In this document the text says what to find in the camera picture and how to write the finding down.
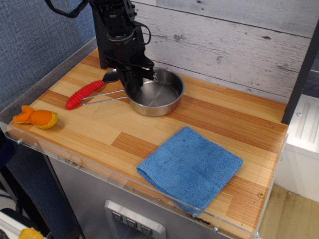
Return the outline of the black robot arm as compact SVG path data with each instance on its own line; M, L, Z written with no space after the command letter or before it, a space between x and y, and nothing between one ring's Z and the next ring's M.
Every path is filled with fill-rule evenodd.
M91 0L100 66L116 69L123 86L135 94L144 79L154 80L154 62L145 56L142 28L135 21L135 5L129 0Z

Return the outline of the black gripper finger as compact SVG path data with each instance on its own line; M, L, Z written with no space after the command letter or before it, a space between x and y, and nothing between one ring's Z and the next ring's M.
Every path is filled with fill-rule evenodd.
M143 85L143 77L135 72L129 72L130 93L135 94Z
M131 72L118 67L116 68L116 71L122 85L127 89L131 89Z

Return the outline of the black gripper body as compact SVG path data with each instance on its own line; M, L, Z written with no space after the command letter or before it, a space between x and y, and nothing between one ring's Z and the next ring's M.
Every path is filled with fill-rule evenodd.
M115 68L129 70L140 74L143 78L153 80L157 76L154 72L155 64L145 56L146 45L150 43L152 34L149 33L149 38L145 41L142 28L149 29L137 21L125 24L123 28L119 24L109 27L107 40L112 49L106 53L106 56Z

